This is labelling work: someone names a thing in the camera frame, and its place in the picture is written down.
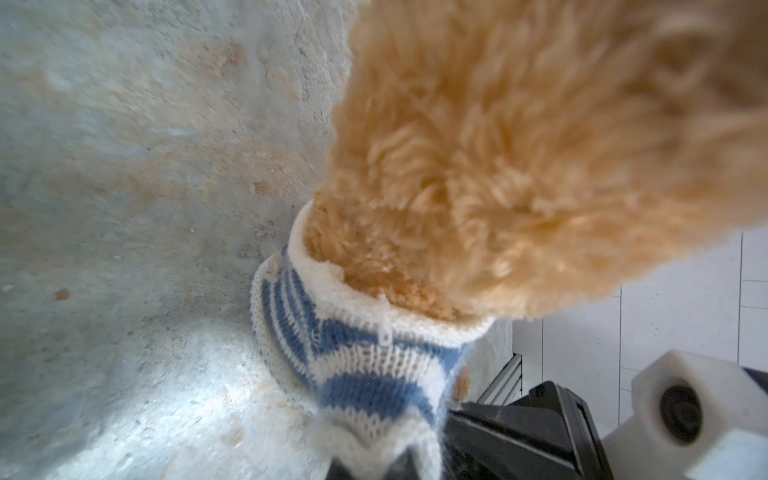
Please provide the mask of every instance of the blue stripe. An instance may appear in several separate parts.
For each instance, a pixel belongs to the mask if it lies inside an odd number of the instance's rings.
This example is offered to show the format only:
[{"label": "blue stripe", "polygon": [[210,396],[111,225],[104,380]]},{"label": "blue stripe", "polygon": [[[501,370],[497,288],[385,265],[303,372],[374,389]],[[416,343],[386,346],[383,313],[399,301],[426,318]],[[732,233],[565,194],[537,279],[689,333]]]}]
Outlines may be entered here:
[{"label": "blue stripe", "polygon": [[[375,333],[365,332],[353,328],[339,320],[327,320],[323,324],[323,334],[318,345],[312,345],[315,356],[325,355],[347,346],[379,343],[379,336]],[[430,345],[429,343],[413,343],[403,340],[395,340],[394,345],[405,349],[417,349],[432,358],[439,360],[445,374],[448,375],[462,358],[466,345],[459,348]]]},{"label": "blue stripe", "polygon": [[272,287],[272,294],[275,299],[275,313],[277,314],[277,323],[280,326],[280,332],[283,334],[283,338],[288,344],[288,348],[291,349],[293,355],[306,365],[306,354],[301,340],[293,331],[290,323],[288,323],[287,312],[285,305],[283,304],[283,296],[280,294],[282,291],[282,280],[278,280]]},{"label": "blue stripe", "polygon": [[290,328],[293,331],[293,334],[296,335],[299,341],[301,341],[301,350],[304,352],[306,357],[306,350],[304,349],[304,341],[307,338],[306,322],[304,321],[304,317],[296,311],[296,305],[293,302],[293,293],[290,289],[290,269],[288,268],[283,269],[283,278],[280,280],[280,289],[281,293],[283,294],[280,299],[288,299],[289,311],[287,313],[294,320],[294,325],[290,326]]},{"label": "blue stripe", "polygon": [[306,319],[307,331],[311,332],[317,327],[318,323],[317,316],[315,316],[315,304],[310,299],[310,296],[306,294],[306,291],[304,291],[304,284],[299,278],[299,274],[292,267],[290,269],[290,278],[291,284],[297,293],[296,298],[299,300],[299,304],[304,311],[302,318]]},{"label": "blue stripe", "polygon": [[352,407],[382,419],[395,420],[407,407],[415,406],[430,425],[435,424],[435,413],[421,387],[400,378],[345,373],[325,382],[317,395],[322,408]]},{"label": "blue stripe", "polygon": [[283,354],[283,358],[285,359],[286,363],[290,368],[293,370],[296,375],[304,381],[307,385],[310,384],[310,380],[304,376],[301,372],[296,370],[296,366],[293,364],[293,362],[288,359],[288,357],[285,355],[285,352],[283,352],[283,349],[280,347],[280,343],[277,340],[277,334],[275,333],[275,327],[274,327],[274,315],[272,312],[272,307],[270,305],[270,298],[272,296],[272,284],[267,280],[261,280],[261,305],[264,308],[265,313],[265,320],[266,325],[269,328],[270,333],[272,334],[272,342],[274,345],[278,347],[278,350]]}]

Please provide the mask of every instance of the plush toy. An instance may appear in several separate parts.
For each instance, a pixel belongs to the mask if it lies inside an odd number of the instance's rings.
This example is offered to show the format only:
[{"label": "plush toy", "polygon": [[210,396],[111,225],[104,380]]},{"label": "plush toy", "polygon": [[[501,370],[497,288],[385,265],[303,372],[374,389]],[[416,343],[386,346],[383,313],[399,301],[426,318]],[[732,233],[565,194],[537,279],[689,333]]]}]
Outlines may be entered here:
[{"label": "plush toy", "polygon": [[337,139],[251,315],[361,479],[441,471],[462,354],[768,212],[768,6],[373,0]]}]

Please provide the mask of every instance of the concrete wall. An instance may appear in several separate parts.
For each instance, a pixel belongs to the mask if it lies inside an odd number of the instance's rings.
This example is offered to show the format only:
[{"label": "concrete wall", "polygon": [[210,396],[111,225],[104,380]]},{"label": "concrete wall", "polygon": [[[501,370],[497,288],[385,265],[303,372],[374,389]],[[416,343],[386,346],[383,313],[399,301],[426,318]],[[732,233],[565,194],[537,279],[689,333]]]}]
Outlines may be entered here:
[{"label": "concrete wall", "polygon": [[0,478],[306,478],[250,276],[319,178],[350,0],[0,2]]}]

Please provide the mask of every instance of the white knitted cuff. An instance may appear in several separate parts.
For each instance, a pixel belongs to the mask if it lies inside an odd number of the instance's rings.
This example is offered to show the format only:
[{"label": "white knitted cuff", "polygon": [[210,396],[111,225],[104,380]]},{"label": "white knitted cuff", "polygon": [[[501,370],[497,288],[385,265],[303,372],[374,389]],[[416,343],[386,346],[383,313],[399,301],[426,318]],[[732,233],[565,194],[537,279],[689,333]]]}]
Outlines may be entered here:
[{"label": "white knitted cuff", "polygon": [[492,319],[448,323],[347,286],[341,267],[306,252],[311,205],[253,279],[260,351],[278,383],[319,410],[319,445],[357,478],[383,477],[409,449],[421,478],[438,480],[449,387]]}]

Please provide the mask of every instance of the white tile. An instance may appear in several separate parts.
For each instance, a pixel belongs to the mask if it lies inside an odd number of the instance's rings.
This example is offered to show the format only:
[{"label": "white tile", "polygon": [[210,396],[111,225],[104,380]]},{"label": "white tile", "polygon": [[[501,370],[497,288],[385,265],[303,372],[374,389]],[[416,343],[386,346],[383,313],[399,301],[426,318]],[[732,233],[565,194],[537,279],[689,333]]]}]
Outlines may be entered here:
[{"label": "white tile", "polygon": [[768,310],[741,309],[739,364],[768,372]]},{"label": "white tile", "polygon": [[523,357],[523,393],[543,382],[541,377],[542,321],[516,320],[512,329],[512,349]]},{"label": "white tile", "polygon": [[741,306],[768,308],[768,282],[743,281],[741,283]]},{"label": "white tile", "polygon": [[640,372],[633,369],[625,369],[621,367],[619,372],[619,388],[624,390],[632,390],[632,380]]},{"label": "white tile", "polygon": [[744,232],[743,280],[768,280],[768,227]]},{"label": "white tile", "polygon": [[544,379],[587,402],[600,437],[618,421],[620,301],[610,297],[544,318]]},{"label": "white tile", "polygon": [[621,290],[621,366],[642,370],[670,349],[736,362],[741,235]]},{"label": "white tile", "polygon": [[632,392],[622,389],[619,391],[619,424],[626,422],[632,415]]}]

